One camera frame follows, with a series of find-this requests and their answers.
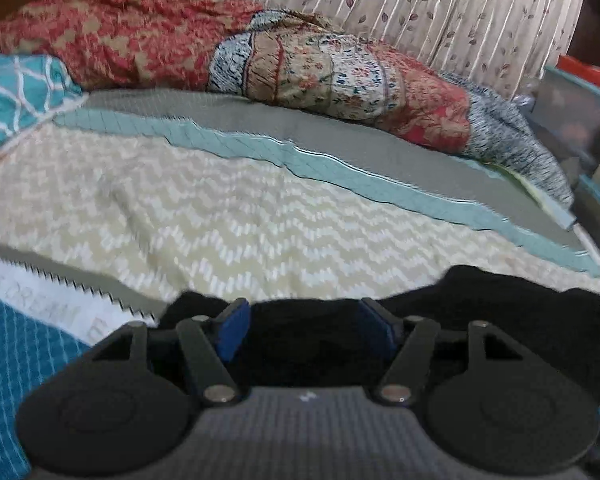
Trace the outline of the red floral patchwork quilt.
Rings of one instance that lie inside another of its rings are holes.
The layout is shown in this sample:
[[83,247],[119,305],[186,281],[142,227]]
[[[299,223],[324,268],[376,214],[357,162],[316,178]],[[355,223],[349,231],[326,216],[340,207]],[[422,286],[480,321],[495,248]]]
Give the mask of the red floral patchwork quilt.
[[207,91],[356,122],[573,203],[512,102],[312,14],[249,0],[35,0],[0,21],[0,54],[59,58],[88,91]]

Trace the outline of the teal rimmed storage box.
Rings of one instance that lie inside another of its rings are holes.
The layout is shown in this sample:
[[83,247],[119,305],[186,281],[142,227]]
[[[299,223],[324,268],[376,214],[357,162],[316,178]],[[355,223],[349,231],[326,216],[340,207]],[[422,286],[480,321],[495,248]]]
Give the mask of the teal rimmed storage box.
[[578,220],[600,244],[600,88],[549,67],[522,111],[564,170]]

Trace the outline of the patterned bedsheet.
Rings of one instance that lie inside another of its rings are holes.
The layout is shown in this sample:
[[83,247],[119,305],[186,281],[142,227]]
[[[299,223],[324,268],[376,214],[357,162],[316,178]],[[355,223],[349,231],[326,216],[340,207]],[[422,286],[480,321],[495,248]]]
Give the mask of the patterned bedsheet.
[[378,299],[453,266],[600,296],[521,177],[230,96],[91,94],[0,151],[0,479],[600,479],[600,401],[470,326],[442,384],[198,394],[147,353],[184,292]]

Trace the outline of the black pants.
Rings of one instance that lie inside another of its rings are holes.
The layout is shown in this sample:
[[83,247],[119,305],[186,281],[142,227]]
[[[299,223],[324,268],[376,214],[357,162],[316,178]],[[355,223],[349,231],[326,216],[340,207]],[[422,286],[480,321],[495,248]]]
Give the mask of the black pants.
[[468,367],[470,326],[496,328],[486,354],[518,361],[531,352],[600,401],[600,296],[453,266],[437,283],[374,299],[403,321],[392,360],[370,351],[355,324],[358,298],[279,299],[251,306],[250,329],[234,359],[213,345],[213,319],[233,301],[184,292],[151,335],[150,369],[182,391],[206,385],[204,363],[218,361],[240,390],[253,387],[434,387]]

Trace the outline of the teal lattice pillow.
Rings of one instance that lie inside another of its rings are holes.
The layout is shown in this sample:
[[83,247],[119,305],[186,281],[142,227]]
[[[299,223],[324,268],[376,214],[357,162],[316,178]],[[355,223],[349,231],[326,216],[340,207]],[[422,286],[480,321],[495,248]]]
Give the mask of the teal lattice pillow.
[[50,55],[0,55],[0,151],[18,136],[66,110],[87,94]]

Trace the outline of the floral striped curtain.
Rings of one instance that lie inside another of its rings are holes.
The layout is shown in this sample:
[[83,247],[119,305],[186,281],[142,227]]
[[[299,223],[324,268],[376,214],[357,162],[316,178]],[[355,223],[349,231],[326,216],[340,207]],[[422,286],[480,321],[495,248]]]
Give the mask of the floral striped curtain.
[[434,70],[506,98],[531,93],[567,52],[583,0],[254,0],[321,14]]

